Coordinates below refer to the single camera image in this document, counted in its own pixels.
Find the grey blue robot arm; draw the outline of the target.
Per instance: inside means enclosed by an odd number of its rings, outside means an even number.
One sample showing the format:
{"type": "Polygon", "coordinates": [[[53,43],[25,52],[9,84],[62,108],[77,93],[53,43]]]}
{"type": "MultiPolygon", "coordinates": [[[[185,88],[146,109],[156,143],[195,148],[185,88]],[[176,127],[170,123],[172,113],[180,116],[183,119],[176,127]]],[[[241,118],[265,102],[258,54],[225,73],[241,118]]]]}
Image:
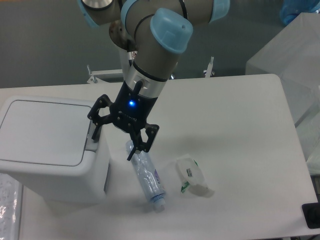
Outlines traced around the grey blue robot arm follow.
{"type": "Polygon", "coordinates": [[[100,96],[88,118],[95,125],[92,139],[103,125],[113,124],[130,135],[131,153],[148,152],[159,126],[147,122],[193,28],[226,16],[228,0],[80,0],[78,6],[92,27],[121,21],[137,54],[115,101],[100,96]]]}

